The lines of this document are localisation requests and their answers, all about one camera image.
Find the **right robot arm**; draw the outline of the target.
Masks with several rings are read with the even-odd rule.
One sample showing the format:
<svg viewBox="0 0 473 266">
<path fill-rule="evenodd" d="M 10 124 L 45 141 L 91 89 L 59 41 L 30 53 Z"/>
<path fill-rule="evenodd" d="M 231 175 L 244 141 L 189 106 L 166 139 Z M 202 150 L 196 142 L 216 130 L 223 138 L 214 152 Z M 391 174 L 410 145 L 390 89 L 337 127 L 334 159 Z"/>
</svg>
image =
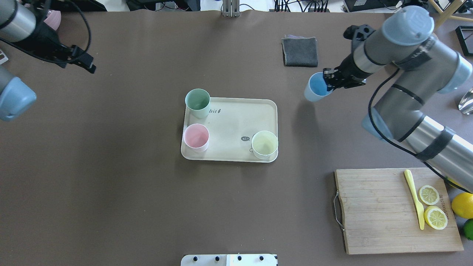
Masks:
<svg viewBox="0 0 473 266">
<path fill-rule="evenodd" d="M 365 128 L 373 135 L 436 168 L 466 192 L 472 192 L 472 144 L 451 128 L 422 113 L 435 93 L 449 93 L 468 80 L 472 65 L 434 34 L 434 21 L 419 6 L 407 6 L 383 22 L 368 28 L 368 36 L 334 68 L 324 68 L 325 89 L 353 88 L 366 78 L 394 64 L 398 79 L 368 107 Z"/>
</svg>

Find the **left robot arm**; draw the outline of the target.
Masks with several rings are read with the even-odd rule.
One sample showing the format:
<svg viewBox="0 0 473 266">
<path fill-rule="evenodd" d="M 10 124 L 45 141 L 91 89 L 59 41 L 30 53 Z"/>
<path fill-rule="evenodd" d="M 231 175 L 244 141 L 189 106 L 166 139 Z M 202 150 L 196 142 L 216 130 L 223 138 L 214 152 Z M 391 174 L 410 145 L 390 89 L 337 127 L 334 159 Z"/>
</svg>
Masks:
<svg viewBox="0 0 473 266">
<path fill-rule="evenodd" d="M 50 10 L 63 5 L 70 6 L 80 15 L 87 30 L 85 48 L 66 45 L 46 19 Z M 93 56 L 89 54 L 92 40 L 91 28 L 84 12 L 73 0 L 2 0 L 1 1 L 1 44 L 6 53 L 1 60 L 1 120 L 10 122 L 25 113 L 36 101 L 36 93 L 18 76 L 18 67 L 26 56 L 41 62 L 65 68 L 79 66 L 90 74 L 96 71 Z"/>
</svg>

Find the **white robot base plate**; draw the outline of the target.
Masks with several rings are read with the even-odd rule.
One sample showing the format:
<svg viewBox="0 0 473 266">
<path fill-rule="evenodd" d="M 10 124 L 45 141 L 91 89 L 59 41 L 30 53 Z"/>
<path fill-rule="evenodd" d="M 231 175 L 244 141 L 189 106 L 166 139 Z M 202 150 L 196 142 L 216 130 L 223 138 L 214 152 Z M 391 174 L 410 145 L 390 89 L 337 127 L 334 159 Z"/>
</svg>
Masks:
<svg viewBox="0 0 473 266">
<path fill-rule="evenodd" d="M 277 266 L 277 255 L 251 254 L 200 254 L 185 255 L 181 266 Z"/>
</svg>

